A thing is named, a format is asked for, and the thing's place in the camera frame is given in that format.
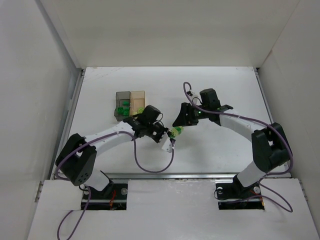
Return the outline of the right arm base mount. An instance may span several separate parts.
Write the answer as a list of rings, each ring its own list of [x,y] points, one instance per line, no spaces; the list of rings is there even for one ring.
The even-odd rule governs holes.
[[[261,189],[258,183],[237,192],[231,182],[215,184],[214,197],[218,200],[219,210],[264,210]]]

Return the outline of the green square lego brick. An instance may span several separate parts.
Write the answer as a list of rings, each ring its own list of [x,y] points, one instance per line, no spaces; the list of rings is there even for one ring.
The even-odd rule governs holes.
[[[124,114],[124,108],[123,107],[118,107],[117,108],[117,114],[118,115],[123,115]]]

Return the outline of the striped green lego stack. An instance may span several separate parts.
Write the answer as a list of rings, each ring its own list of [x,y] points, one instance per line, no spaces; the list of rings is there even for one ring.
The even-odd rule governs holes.
[[[171,138],[176,138],[179,136],[182,132],[184,131],[183,126],[175,126],[170,129],[170,137]]]

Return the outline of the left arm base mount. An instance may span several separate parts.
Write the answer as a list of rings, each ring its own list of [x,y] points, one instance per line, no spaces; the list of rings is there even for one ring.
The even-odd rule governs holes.
[[[125,211],[127,209],[128,182],[116,182],[107,196],[90,187],[91,198],[86,210]]]

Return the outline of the long green lego brick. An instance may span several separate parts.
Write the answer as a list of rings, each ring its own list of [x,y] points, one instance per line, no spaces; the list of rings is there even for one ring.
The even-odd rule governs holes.
[[[123,115],[124,116],[129,116],[130,115],[130,108],[129,107],[126,107],[123,109]]]

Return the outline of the pale yellow lego brick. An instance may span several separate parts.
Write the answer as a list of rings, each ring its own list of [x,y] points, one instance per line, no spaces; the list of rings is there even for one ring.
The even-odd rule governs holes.
[[[143,111],[144,111],[144,107],[139,107],[138,109],[137,109],[137,113],[138,114],[141,114]]]

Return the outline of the metal table edge rail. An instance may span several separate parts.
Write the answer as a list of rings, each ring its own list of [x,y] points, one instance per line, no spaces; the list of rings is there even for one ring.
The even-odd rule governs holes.
[[[107,173],[111,179],[130,180],[181,180],[181,179],[232,179],[234,173]]]

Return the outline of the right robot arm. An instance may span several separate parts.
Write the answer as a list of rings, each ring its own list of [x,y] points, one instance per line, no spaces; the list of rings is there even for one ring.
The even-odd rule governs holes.
[[[199,120],[209,121],[230,129],[251,142],[252,162],[223,190],[232,198],[238,198],[273,169],[293,158],[282,126],[276,122],[267,124],[259,120],[237,115],[233,107],[221,105],[214,89],[200,92],[200,105],[183,102],[173,127],[196,126]]]

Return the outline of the grey transparent container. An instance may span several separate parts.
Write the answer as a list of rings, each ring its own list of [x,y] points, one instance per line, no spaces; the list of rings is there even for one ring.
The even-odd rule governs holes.
[[[129,115],[119,115],[117,113],[117,108],[118,107],[123,107],[123,108],[130,108],[130,103],[129,104],[124,104],[124,101],[130,102],[130,91],[118,91],[115,93],[115,110],[114,110],[114,117],[118,122],[123,121],[124,119],[128,118]]]

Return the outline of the orange transparent container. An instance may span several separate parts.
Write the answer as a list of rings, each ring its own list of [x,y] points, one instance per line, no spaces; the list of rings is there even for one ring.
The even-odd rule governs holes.
[[[138,114],[138,108],[145,108],[146,95],[145,91],[131,91],[130,92],[130,116]]]

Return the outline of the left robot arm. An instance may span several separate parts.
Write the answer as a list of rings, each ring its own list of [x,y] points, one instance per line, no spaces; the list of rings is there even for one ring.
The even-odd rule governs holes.
[[[88,191],[94,190],[107,197],[113,190],[113,181],[102,171],[95,168],[96,158],[102,153],[127,142],[137,142],[137,139],[149,137],[162,149],[174,153],[175,140],[167,127],[158,120],[161,112],[148,105],[141,113],[129,116],[115,126],[92,135],[71,135],[55,165],[55,175],[64,175],[64,179],[74,186],[84,186]]]

